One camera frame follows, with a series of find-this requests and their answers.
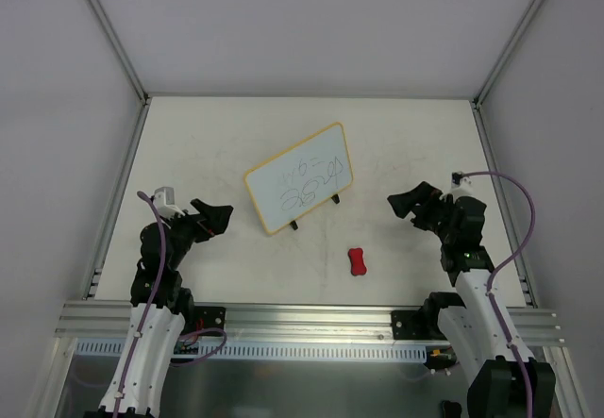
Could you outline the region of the yellow framed whiteboard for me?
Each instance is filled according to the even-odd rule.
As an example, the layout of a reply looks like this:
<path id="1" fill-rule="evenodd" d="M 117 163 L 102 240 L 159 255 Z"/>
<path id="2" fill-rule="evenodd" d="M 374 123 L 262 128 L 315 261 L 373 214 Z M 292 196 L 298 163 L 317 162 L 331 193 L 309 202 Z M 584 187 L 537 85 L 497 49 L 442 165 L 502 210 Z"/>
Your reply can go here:
<path id="1" fill-rule="evenodd" d="M 243 181 L 273 235 L 352 185 L 344 126 L 333 123 L 248 170 Z"/>

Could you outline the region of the red whiteboard eraser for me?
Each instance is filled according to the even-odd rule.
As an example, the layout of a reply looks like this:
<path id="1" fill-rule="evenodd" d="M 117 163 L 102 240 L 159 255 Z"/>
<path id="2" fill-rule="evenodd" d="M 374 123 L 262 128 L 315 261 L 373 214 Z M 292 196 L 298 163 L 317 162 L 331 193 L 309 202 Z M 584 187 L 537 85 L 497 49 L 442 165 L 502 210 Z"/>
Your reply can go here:
<path id="1" fill-rule="evenodd" d="M 350 261 L 350 274 L 352 276 L 365 276 L 368 269 L 364 262 L 363 249 L 360 247 L 350 248 L 347 255 Z"/>

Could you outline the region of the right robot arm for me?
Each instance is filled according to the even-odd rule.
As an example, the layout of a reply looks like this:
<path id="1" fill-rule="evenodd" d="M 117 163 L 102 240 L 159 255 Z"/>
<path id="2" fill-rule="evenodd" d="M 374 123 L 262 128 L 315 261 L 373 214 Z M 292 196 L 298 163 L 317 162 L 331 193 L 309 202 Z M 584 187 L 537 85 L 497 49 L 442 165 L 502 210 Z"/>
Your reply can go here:
<path id="1" fill-rule="evenodd" d="M 469 416 L 548 416 L 553 368 L 535 358 L 497 302 L 495 266 L 481 243 L 487 206 L 472 195 L 467 178 L 455 175 L 449 192 L 422 182 L 388 202 L 397 217 L 438 238 L 441 265 L 454 289 L 431 293 L 413 313 L 392 312 L 394 338 L 449 342 L 469 383 Z"/>

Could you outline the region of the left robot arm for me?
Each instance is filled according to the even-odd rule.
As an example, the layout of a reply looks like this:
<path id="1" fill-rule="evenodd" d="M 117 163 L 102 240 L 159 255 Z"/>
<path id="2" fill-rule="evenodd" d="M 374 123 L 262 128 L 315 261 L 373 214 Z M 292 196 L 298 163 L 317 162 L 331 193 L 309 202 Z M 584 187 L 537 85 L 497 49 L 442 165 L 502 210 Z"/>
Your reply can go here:
<path id="1" fill-rule="evenodd" d="M 227 344 L 221 326 L 204 326 L 193 294 L 183 287 L 180 263 L 196 243 L 226 232 L 234 208 L 199 199 L 192 211 L 180 209 L 169 187 L 152 195 L 138 192 L 155 220 L 140 233 L 140 257 L 130 288 L 130 312 L 124 347 L 114 375 L 90 417 L 157 417 L 162 388 L 176 345 L 198 336 L 220 336 L 208 352 L 217 355 Z"/>

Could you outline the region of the black object on floor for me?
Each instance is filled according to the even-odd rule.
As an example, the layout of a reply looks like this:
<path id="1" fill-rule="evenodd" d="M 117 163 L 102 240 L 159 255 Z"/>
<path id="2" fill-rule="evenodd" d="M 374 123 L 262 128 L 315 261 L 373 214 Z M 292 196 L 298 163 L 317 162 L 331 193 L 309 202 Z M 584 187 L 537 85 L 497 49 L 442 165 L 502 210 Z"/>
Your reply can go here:
<path id="1" fill-rule="evenodd" d="M 461 418 L 461 415 L 462 406 L 460 403 L 448 400 L 441 402 L 442 418 Z"/>

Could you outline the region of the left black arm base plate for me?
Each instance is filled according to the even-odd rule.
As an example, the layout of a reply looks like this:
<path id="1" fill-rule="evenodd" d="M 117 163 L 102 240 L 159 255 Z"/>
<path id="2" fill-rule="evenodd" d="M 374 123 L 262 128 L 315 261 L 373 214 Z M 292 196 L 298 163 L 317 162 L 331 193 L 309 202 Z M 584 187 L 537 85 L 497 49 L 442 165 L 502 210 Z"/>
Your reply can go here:
<path id="1" fill-rule="evenodd" d="M 182 335 L 193 333 L 197 330 L 207 330 L 205 336 L 218 337 L 218 328 L 224 329 L 227 321 L 227 309 L 219 306 L 195 305 L 193 311 L 185 317 L 185 326 Z"/>

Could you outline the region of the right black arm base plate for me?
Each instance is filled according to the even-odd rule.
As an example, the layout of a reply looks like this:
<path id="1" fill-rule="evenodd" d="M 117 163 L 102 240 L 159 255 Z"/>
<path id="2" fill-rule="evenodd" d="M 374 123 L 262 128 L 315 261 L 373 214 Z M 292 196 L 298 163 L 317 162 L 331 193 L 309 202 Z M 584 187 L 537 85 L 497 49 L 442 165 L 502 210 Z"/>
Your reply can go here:
<path id="1" fill-rule="evenodd" d="M 445 335 L 437 325 L 432 311 L 395 309 L 390 314 L 395 341 L 444 341 Z"/>

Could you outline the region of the aluminium mounting rail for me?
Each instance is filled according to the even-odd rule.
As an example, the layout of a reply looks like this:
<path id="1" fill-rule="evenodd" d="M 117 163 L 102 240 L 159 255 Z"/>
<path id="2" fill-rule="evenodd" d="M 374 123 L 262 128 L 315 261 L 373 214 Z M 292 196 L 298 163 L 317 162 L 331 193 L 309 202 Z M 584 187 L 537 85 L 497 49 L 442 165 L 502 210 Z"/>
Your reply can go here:
<path id="1" fill-rule="evenodd" d="M 394 311 L 418 308 L 279 304 L 224 304 L 224 330 L 231 340 L 262 343 L 391 343 Z M 60 337 L 124 337 L 130 304 L 115 300 L 70 300 L 56 325 Z M 551 309 L 512 308 L 510 316 L 528 346 L 563 347 L 566 339 Z"/>

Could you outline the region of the right aluminium frame post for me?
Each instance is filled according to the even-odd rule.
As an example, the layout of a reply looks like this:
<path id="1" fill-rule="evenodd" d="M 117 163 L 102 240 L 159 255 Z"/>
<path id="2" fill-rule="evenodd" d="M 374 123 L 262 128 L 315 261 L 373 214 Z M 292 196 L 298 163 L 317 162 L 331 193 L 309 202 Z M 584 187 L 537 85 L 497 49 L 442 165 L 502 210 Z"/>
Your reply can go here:
<path id="1" fill-rule="evenodd" d="M 529 0 L 518 22 L 514 26 L 511 35 L 506 40 L 503 49 L 497 56 L 493 67 L 490 69 L 484 82 L 482 83 L 477 94 L 472 100 L 473 105 L 476 108 L 479 108 L 482 103 L 486 100 L 488 94 L 490 93 L 499 76 L 503 72 L 507 63 L 512 59 L 512 54 L 517 49 L 520 41 L 522 41 L 532 21 L 537 16 L 537 13 L 541 9 L 545 1 L 546 0 Z"/>

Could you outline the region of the aluminium frame post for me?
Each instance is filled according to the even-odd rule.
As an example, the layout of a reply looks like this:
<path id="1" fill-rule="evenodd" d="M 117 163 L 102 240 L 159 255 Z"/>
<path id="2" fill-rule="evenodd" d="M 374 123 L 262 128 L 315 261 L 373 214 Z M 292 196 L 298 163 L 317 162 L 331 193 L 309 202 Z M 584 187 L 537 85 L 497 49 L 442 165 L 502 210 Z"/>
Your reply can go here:
<path id="1" fill-rule="evenodd" d="M 110 49 L 118 60 L 130 87 L 134 91 L 139 101 L 143 104 L 146 104 L 149 98 L 148 92 L 145 90 L 133 63 L 123 46 L 123 43 L 121 42 L 118 33 L 113 26 L 113 23 L 105 11 L 103 3 L 101 0 L 85 0 L 85 2 L 91 10 L 92 15 L 105 39 L 109 43 Z"/>
<path id="2" fill-rule="evenodd" d="M 497 56 L 493 67 L 490 69 L 484 82 L 482 83 L 477 94 L 472 100 L 473 105 L 476 108 L 479 108 L 482 103 L 486 100 L 488 94 L 490 93 L 499 76 L 503 72 L 507 63 L 512 59 L 512 54 L 517 49 L 520 41 L 522 41 L 532 21 L 537 16 L 537 13 L 541 9 L 545 1 L 546 0 L 529 0 L 518 22 L 514 26 L 511 35 L 506 40 L 503 49 Z"/>

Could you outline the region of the left aluminium frame post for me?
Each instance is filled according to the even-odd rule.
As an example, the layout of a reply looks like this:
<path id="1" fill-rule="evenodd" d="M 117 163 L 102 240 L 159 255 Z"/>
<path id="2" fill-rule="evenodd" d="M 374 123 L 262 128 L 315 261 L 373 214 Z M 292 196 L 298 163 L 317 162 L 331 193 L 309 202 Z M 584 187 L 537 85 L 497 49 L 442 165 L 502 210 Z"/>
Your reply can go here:
<path id="1" fill-rule="evenodd" d="M 148 92 L 145 90 L 133 63 L 123 46 L 123 43 L 121 42 L 118 33 L 113 26 L 113 23 L 105 11 L 103 3 L 101 0 L 85 0 L 85 2 L 91 10 L 92 15 L 105 39 L 109 43 L 110 49 L 118 60 L 130 87 L 134 91 L 139 101 L 143 104 L 146 104 L 149 98 Z"/>

